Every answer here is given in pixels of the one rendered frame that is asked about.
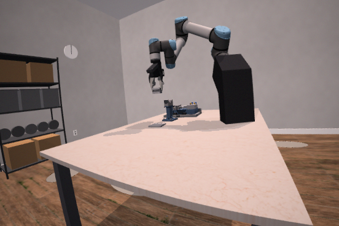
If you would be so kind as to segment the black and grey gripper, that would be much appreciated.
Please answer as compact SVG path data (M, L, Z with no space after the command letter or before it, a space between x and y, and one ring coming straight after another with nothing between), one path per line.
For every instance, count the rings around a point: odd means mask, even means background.
M163 91L164 81L162 79L163 79L163 76L165 76L165 75L164 75L164 69L161 69L162 68L161 61L160 60L151 60L150 62L153 63L153 64L158 63L158 65L159 65L159 67L153 73L149 73L150 87L151 87L151 89L153 89L153 86L155 86L155 84L156 84L155 78L158 77L160 89L161 89L161 91Z

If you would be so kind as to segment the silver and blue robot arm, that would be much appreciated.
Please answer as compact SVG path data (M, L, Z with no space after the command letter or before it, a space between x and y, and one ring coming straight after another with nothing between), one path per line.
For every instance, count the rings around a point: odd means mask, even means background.
M161 60L160 52L164 52L166 67L173 69L182 46L187 42L188 33L209 39L209 42L213 43L211 49L213 58L217 55L229 55L231 31L226 26L208 28L192 23L188 17L179 17L175 19L175 30L176 40L159 41L158 38L149 40L150 60Z

